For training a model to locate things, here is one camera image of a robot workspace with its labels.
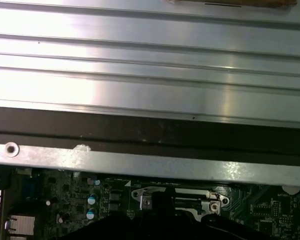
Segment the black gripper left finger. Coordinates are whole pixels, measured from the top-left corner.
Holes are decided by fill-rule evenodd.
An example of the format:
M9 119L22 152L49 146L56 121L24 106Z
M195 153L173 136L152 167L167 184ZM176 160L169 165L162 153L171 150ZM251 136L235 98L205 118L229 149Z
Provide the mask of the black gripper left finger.
M165 240L167 238L167 193L154 192L152 210L130 219L112 214L60 237L61 240Z

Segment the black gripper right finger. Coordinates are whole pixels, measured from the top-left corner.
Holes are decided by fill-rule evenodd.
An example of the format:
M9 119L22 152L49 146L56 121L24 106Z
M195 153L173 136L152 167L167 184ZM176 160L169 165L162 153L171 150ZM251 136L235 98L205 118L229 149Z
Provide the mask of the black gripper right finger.
M213 190L167 188L168 202L176 216L186 216L209 240L258 240L259 232L220 215L230 204L228 197Z

